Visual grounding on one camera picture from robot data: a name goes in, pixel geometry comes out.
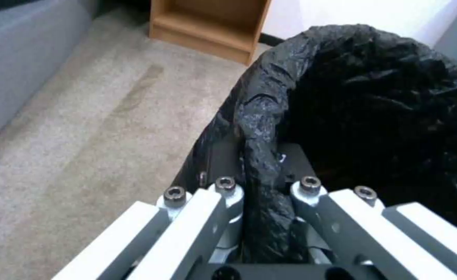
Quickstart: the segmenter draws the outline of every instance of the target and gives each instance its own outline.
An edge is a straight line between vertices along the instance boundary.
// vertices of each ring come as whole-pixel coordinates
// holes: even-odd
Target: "black trash bag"
[[[457,62],[366,25],[312,27],[241,76],[174,184],[199,187],[209,147],[235,131],[246,192],[243,262],[306,262],[277,147],[301,145],[329,191],[371,186],[457,226]]]

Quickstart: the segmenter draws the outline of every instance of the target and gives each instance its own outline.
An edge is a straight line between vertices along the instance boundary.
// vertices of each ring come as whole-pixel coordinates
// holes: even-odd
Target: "baseboard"
[[[260,43],[269,45],[271,47],[275,47],[278,44],[282,43],[283,41],[284,41],[284,39],[281,39],[281,38],[278,38],[278,37],[275,37],[272,35],[268,35],[265,33],[262,33],[259,38]]]

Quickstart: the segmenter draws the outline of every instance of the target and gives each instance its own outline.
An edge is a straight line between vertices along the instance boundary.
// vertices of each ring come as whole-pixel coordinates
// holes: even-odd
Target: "carpet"
[[[244,65],[114,9],[0,133],[0,279],[47,279],[169,186]],[[257,55],[268,49],[259,45]]]

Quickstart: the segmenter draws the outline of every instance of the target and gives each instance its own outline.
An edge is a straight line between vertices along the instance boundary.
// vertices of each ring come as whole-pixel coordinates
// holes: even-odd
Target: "wooden shelf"
[[[191,11],[173,10],[161,14],[153,24],[238,50],[250,52],[253,48],[254,35],[251,32]]]
[[[152,0],[149,37],[250,65],[271,0]]]

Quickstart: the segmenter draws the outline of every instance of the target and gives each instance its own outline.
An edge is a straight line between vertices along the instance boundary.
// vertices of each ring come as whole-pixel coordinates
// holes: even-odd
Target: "hex socket screw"
[[[319,194],[321,186],[320,179],[314,176],[304,176],[299,182],[300,189],[313,196]]]
[[[214,182],[214,190],[223,197],[230,196],[236,190],[236,180],[233,177],[218,177]]]
[[[376,200],[378,198],[378,194],[373,189],[367,186],[356,186],[353,190],[355,194],[362,198],[367,204],[374,207],[376,205]]]
[[[180,186],[172,186],[163,193],[165,205],[167,207],[179,208],[184,206],[186,202],[185,189]]]

